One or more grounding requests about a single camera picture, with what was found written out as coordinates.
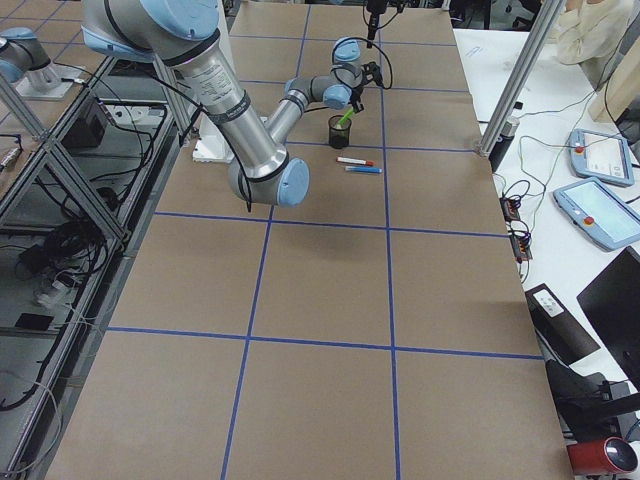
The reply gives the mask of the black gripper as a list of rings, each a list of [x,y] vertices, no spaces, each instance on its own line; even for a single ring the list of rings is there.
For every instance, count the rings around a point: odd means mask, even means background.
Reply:
[[[365,86],[367,85],[367,81],[363,80],[358,85],[350,85],[348,84],[348,88],[350,90],[350,99],[349,99],[349,110],[348,113],[361,112],[364,110],[364,106],[362,103],[362,94]]]
[[[387,10],[387,0],[367,0],[366,11],[369,12],[367,20],[367,48],[372,48],[379,27],[380,15]]]

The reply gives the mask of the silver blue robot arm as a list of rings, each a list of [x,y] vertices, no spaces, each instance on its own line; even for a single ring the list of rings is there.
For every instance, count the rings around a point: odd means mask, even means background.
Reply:
[[[85,44],[105,56],[150,63],[179,72],[217,126],[234,158],[229,184],[248,203],[293,207],[306,197],[310,170],[284,142],[309,104],[341,110],[365,84],[356,40],[336,42],[329,74],[287,83],[277,109],[261,119],[220,48],[214,1],[87,1]]]

